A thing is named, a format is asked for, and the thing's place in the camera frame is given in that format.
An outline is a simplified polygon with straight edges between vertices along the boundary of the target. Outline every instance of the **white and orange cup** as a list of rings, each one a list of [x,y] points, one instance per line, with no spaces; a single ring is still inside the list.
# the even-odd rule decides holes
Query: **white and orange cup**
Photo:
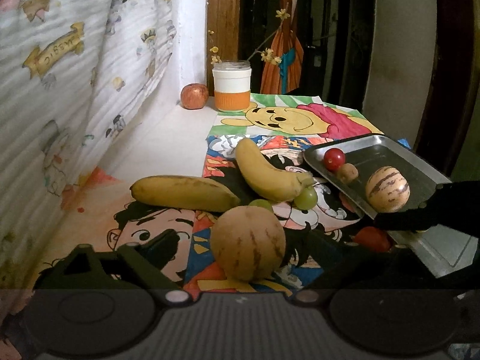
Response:
[[[250,105],[250,62],[214,64],[215,107],[222,112],[240,112]]]

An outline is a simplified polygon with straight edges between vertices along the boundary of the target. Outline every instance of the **glass jar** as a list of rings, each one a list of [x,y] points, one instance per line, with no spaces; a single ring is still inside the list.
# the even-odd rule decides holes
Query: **glass jar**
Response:
[[[225,61],[213,67],[215,107],[240,112],[250,105],[251,67],[248,61]]]

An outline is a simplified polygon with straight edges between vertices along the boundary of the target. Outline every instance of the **banana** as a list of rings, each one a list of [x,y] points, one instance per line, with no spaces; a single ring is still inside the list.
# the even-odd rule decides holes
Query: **banana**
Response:
[[[150,176],[135,181],[130,190],[141,203],[185,210],[225,212],[240,204],[227,187],[209,178]]]
[[[235,148],[240,172],[247,184],[265,199],[291,202],[314,184],[310,173],[289,172],[275,168],[268,162],[251,139],[244,138]]]

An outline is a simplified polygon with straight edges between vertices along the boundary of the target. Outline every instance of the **striped melon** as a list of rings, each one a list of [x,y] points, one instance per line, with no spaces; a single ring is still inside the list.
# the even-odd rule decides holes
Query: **striped melon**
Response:
[[[228,210],[212,226],[210,250],[228,279],[249,282],[270,277],[285,254],[285,231],[263,207]]]
[[[410,186],[397,169],[384,166],[370,176],[365,194],[377,212],[395,212],[408,201]]]

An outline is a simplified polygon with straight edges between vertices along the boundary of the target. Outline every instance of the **blue ribbon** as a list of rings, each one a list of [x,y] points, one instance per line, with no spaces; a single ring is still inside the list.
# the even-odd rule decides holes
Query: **blue ribbon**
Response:
[[[291,48],[288,53],[282,56],[282,62],[279,63],[280,79],[282,80],[282,95],[287,93],[287,84],[289,82],[289,66],[295,62],[295,49]]]

